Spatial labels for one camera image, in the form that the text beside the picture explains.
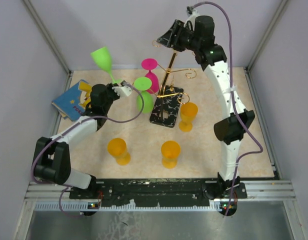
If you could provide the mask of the green wine glass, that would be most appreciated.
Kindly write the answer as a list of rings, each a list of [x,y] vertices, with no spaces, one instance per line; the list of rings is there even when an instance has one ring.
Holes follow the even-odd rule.
[[[142,113],[147,114],[150,113],[154,108],[154,102],[151,94],[147,92],[152,86],[152,81],[145,76],[138,77],[134,83],[133,86],[141,93],[144,105]]]
[[[109,49],[104,46],[90,53],[94,63],[104,72],[108,73],[114,84],[120,85],[121,83],[114,78],[112,73],[112,57]]]

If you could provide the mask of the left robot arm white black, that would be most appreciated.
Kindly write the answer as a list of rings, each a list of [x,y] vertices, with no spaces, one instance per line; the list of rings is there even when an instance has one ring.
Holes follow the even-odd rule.
[[[91,175],[71,167],[70,150],[102,128],[113,102],[131,93],[132,89],[125,81],[92,86],[90,101],[74,124],[59,134],[37,140],[31,167],[32,179],[36,183],[42,180],[43,183],[79,188],[85,197],[95,197],[98,186],[92,183]]]

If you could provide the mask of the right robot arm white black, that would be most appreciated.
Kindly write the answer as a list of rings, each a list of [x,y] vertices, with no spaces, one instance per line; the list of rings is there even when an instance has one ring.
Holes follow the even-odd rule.
[[[238,177],[235,168],[241,141],[254,121],[255,113],[247,110],[230,81],[227,56],[223,47],[215,43],[214,29],[215,23],[210,16],[190,17],[187,22],[176,19],[157,42],[177,52],[193,51],[196,62],[212,83],[222,112],[222,120],[213,126],[222,155],[218,176],[223,182],[217,185],[217,192],[221,197],[229,198],[235,192],[231,181]]]

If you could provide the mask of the pink wine glass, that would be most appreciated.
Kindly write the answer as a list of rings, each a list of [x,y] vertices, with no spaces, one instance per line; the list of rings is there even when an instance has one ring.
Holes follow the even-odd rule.
[[[146,58],[141,62],[141,66],[144,70],[147,70],[145,77],[151,80],[151,87],[147,90],[150,94],[156,94],[159,90],[159,79],[153,72],[157,68],[158,62],[154,58]]]

